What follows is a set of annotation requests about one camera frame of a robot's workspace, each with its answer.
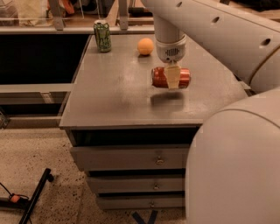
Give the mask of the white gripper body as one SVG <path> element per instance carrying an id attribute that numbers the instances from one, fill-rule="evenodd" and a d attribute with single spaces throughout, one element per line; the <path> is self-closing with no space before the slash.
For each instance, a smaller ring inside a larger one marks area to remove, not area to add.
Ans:
<path id="1" fill-rule="evenodd" d="M 186 54 L 186 35 L 174 43 L 156 41 L 157 56 L 164 63 L 178 62 Z"/>

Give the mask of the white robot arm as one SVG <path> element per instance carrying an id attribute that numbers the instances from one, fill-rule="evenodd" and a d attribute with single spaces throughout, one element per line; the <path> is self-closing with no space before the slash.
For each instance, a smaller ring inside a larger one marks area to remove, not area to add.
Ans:
<path id="1" fill-rule="evenodd" d="M 280 224 L 279 24 L 214 0 L 141 0 L 156 39 L 180 30 L 254 91 L 214 113 L 192 140 L 187 224 Z"/>

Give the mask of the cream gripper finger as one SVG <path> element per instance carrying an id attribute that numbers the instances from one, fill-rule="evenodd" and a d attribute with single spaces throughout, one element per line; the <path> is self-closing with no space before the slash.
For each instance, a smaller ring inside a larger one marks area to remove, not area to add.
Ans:
<path id="1" fill-rule="evenodd" d="M 164 76 L 169 89 L 177 89 L 179 87 L 181 67 L 177 62 L 171 62 L 164 68 Z"/>

